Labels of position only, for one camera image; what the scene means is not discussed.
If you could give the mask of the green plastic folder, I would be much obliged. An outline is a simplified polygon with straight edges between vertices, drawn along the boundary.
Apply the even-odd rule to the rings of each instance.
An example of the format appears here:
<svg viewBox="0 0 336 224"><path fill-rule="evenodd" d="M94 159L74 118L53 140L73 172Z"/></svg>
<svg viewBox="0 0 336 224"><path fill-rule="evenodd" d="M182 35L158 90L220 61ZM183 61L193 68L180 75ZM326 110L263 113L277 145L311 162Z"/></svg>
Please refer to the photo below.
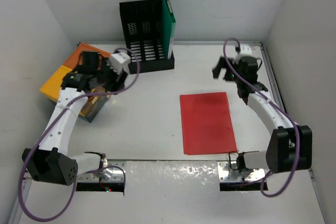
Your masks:
<svg viewBox="0 0 336 224"><path fill-rule="evenodd" d="M162 0L162 48L166 59L171 59L176 20L170 0Z"/></svg>

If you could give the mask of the smoky yellow cabinet drawer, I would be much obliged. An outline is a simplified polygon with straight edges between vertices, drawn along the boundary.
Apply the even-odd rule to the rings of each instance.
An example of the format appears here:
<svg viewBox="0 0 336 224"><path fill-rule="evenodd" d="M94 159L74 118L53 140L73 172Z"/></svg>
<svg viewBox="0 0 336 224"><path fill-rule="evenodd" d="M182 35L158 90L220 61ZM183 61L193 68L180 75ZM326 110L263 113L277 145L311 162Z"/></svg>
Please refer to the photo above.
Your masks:
<svg viewBox="0 0 336 224"><path fill-rule="evenodd" d="M93 120L108 99L108 95L89 97L87 103L81 109L80 116L87 120Z"/></svg>

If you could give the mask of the red plastic folder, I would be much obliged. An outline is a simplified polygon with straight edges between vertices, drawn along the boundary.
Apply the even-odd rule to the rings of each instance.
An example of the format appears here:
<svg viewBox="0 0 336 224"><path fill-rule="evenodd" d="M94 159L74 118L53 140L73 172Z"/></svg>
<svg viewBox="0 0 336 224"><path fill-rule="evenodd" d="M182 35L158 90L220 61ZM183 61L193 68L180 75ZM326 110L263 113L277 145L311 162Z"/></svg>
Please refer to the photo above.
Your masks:
<svg viewBox="0 0 336 224"><path fill-rule="evenodd" d="M185 155L238 151L225 92L180 95Z"/></svg>

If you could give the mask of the clear smoky drawer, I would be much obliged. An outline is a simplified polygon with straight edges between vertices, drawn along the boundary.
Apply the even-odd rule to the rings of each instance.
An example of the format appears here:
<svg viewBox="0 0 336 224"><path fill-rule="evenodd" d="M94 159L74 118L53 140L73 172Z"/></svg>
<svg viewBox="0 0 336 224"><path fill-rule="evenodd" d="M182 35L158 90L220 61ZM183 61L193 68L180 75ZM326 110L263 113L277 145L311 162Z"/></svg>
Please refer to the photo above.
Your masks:
<svg viewBox="0 0 336 224"><path fill-rule="evenodd" d="M91 123L98 115L104 104L109 100L111 95L94 96L89 103L89 111L86 114L86 119Z"/></svg>

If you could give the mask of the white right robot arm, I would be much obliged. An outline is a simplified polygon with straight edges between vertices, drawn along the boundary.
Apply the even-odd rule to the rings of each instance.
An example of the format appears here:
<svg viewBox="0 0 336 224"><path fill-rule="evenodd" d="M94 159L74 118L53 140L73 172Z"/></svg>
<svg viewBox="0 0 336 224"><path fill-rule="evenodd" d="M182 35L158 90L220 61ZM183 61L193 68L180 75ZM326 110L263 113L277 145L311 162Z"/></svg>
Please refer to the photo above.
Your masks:
<svg viewBox="0 0 336 224"><path fill-rule="evenodd" d="M213 68L213 78L226 70L224 80L237 85L238 96L261 119L270 141L266 151L242 152L236 159L237 171L268 169L274 174L308 170L312 165L312 130L292 123L277 107L266 86L258 81L259 65L252 56L221 56Z"/></svg>

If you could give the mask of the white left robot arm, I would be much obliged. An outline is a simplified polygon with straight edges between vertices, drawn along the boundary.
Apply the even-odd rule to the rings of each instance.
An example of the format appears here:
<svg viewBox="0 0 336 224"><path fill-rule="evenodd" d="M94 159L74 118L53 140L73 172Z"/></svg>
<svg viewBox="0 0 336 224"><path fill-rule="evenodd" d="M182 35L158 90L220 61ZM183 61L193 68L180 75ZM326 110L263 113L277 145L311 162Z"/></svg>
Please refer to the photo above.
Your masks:
<svg viewBox="0 0 336 224"><path fill-rule="evenodd" d="M69 186L77 176L88 172L98 172L101 178L112 176L111 170L103 173L108 167L104 153L85 152L69 157L68 145L78 116L88 101L87 94L96 88L103 88L104 92L122 90L130 61L130 56L120 51L109 57L95 51L80 54L74 70L62 79L45 136L34 150L27 148L22 154L34 181Z"/></svg>

